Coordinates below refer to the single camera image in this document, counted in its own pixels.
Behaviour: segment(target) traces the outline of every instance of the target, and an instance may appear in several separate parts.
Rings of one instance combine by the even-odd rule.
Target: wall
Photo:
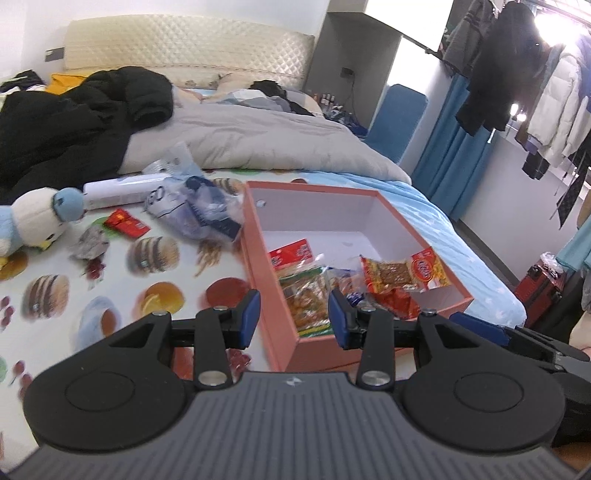
[[[559,230],[558,217],[549,218],[566,185],[551,172],[539,181],[531,180],[521,171],[526,157],[521,146],[497,135],[501,136],[485,176],[462,221],[517,278],[523,278],[540,254],[558,253],[576,233],[582,202],[578,200]]]
[[[368,127],[391,71],[401,35],[363,14],[331,13],[320,34],[305,90],[331,93]],[[342,78],[341,68],[355,72]]]
[[[21,71],[26,2],[0,0],[0,79]]]
[[[71,20],[125,14],[206,15],[258,22],[318,35],[329,0],[12,0],[28,5],[22,65],[47,78],[61,62],[44,63],[44,52],[62,47]]]
[[[428,100],[425,113],[400,161],[400,167],[410,175],[427,145],[452,79],[437,57],[426,54],[422,48],[403,38],[388,78],[388,86],[397,83],[424,93]]]

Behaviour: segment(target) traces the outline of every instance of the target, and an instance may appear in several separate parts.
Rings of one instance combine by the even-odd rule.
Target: red snack wrapper
[[[105,220],[105,226],[124,233],[131,238],[139,238],[150,231],[150,227],[144,222],[132,217],[129,212],[118,208]]]
[[[291,265],[310,263],[313,259],[312,249],[305,238],[269,252],[271,264],[275,270],[281,270]]]
[[[410,268],[415,282],[421,287],[421,291],[451,285],[443,269],[443,264],[432,247],[413,255],[410,258]]]
[[[413,300],[409,293],[400,288],[388,293],[374,294],[373,297],[382,307],[401,320],[416,318],[421,313],[421,307],[418,303]]]

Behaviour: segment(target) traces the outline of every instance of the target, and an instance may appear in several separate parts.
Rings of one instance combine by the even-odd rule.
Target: quilted headboard
[[[300,88],[314,37],[267,25],[212,17],[121,15],[70,23],[65,70],[95,72],[137,65],[177,86],[207,88],[220,75],[252,75]]]

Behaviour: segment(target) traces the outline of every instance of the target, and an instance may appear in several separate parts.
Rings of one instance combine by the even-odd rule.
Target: black puffer jacket
[[[484,125],[504,131],[513,103],[519,103],[542,64],[542,39],[528,7],[509,2],[491,27],[474,65],[470,95],[456,120],[470,135]]]
[[[0,112],[0,203],[116,177],[131,134],[172,114],[172,85],[141,67],[97,72],[62,95],[9,95]]]

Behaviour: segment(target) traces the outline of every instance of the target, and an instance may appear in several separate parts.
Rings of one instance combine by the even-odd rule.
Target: plush toy
[[[23,245],[48,248],[65,230],[66,223],[82,218],[82,192],[43,188],[27,192],[12,206],[0,206],[0,268],[4,257]]]

